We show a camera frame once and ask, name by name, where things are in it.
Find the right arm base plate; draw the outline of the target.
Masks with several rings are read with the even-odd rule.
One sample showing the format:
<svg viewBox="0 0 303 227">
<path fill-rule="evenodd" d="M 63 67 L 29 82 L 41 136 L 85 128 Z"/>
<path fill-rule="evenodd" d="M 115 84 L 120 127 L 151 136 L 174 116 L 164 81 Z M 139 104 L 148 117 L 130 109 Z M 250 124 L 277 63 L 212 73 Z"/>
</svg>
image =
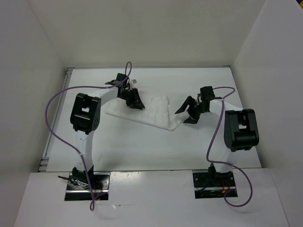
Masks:
<svg viewBox="0 0 303 227">
<path fill-rule="evenodd" d="M 225 173 L 219 177 L 210 176 L 207 171 L 192 173 L 196 199 L 238 197 L 233 173 Z"/>
</svg>

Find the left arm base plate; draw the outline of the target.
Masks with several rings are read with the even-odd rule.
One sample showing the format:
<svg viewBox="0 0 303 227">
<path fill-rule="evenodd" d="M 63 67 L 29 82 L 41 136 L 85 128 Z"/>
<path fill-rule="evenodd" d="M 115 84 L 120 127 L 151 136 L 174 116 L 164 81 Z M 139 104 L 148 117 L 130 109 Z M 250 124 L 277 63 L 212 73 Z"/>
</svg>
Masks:
<svg viewBox="0 0 303 227">
<path fill-rule="evenodd" d="M 72 181 L 67 182 L 65 191 L 65 201 L 90 201 L 92 199 L 90 189 L 87 183 L 81 183 L 79 180 L 69 178 Z M 94 197 L 98 201 L 107 201 L 109 194 L 110 173 L 95 172 L 92 185 Z"/>
</svg>

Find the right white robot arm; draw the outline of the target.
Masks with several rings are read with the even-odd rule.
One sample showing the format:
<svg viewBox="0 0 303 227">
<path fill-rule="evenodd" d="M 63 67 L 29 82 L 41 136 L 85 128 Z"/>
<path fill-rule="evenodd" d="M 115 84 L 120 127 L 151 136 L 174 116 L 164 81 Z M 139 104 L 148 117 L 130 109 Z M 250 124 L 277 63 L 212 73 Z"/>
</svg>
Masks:
<svg viewBox="0 0 303 227">
<path fill-rule="evenodd" d="M 198 123 L 200 115 L 204 113 L 219 116 L 206 152 L 206 160 L 210 163 L 207 179 L 213 186 L 218 186 L 232 172 L 236 164 L 235 152 L 250 150 L 259 143 L 255 111 L 236 107 L 225 101 L 234 92 L 233 87 L 202 87 L 196 99 L 188 96 L 175 112 L 176 114 L 187 112 L 188 118 L 183 123 L 189 124 Z M 210 151 L 220 129 L 223 129 L 225 153 L 218 160 L 212 160 Z"/>
</svg>

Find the white fabric skirt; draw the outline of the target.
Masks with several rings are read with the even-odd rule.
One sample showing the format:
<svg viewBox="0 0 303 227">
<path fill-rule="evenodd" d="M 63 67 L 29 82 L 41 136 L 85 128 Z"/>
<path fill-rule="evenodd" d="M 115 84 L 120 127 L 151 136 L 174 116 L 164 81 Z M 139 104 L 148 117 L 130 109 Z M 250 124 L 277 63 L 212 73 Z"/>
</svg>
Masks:
<svg viewBox="0 0 303 227">
<path fill-rule="evenodd" d="M 167 96 L 141 95 L 144 109 L 131 109 L 120 98 L 108 102 L 106 114 L 146 124 L 160 129 L 173 131 L 187 117 L 186 113 L 174 114 L 174 108 L 170 105 Z"/>
</svg>

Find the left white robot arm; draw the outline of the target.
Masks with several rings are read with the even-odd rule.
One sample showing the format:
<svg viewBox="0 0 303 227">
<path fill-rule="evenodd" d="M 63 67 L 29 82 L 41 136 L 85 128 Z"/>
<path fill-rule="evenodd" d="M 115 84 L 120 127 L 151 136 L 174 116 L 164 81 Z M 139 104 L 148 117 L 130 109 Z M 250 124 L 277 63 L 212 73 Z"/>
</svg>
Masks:
<svg viewBox="0 0 303 227">
<path fill-rule="evenodd" d="M 98 128 L 101 107 L 118 98 L 124 100 L 127 107 L 143 110 L 138 89 L 131 85 L 126 74 L 118 73 L 116 79 L 106 83 L 109 88 L 97 89 L 89 94 L 78 93 L 75 97 L 70 122 L 76 132 L 76 148 L 81 153 L 73 170 L 72 179 L 83 189 L 94 184 L 94 165 L 92 161 L 92 142 L 94 131 Z"/>
</svg>

